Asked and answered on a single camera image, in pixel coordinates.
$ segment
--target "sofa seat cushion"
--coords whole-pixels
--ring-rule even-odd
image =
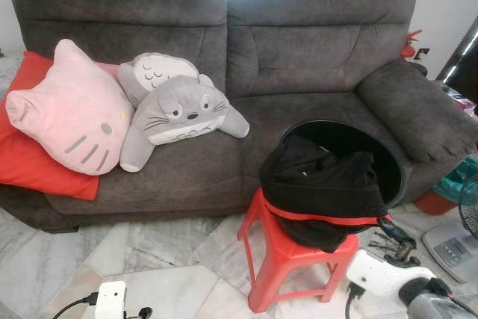
[[[49,196],[64,214],[237,208],[243,184],[238,140],[215,131],[156,147],[138,173],[120,167],[100,178],[96,200]]]
[[[284,132],[309,120],[336,120],[360,128],[394,153],[407,177],[412,172],[412,164],[402,147],[354,93],[254,96],[232,100],[232,104],[251,125],[249,135],[239,142],[247,191],[259,187],[259,168]]]

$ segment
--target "gray plush toy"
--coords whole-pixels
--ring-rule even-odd
[[[237,138],[249,133],[249,123],[210,78],[171,78],[140,103],[122,145],[119,164],[128,172],[137,172],[155,146],[207,134],[216,128]]]
[[[131,63],[119,65],[118,69],[118,81],[134,108],[160,84],[180,75],[207,77],[200,75],[189,61],[158,52],[145,52],[135,57]]]

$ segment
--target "electric fan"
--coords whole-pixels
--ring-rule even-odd
[[[463,224],[438,226],[423,236],[433,258],[457,282],[478,281],[478,181],[466,181],[459,196],[459,213]]]

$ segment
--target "plush toy belly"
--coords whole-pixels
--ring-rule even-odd
[[[226,116],[220,116],[215,120],[207,121],[205,123],[197,123],[192,126],[175,128],[173,130],[161,132],[160,134],[154,134],[148,137],[148,141],[157,146],[184,140],[185,138],[200,136],[201,134],[207,134],[208,132],[220,127],[225,119]]]

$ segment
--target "cat eye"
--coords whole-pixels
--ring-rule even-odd
[[[201,99],[201,109],[203,111],[210,111],[213,108],[213,101],[211,95],[204,95]]]
[[[182,107],[179,106],[173,112],[166,114],[170,119],[178,119],[182,115]]]

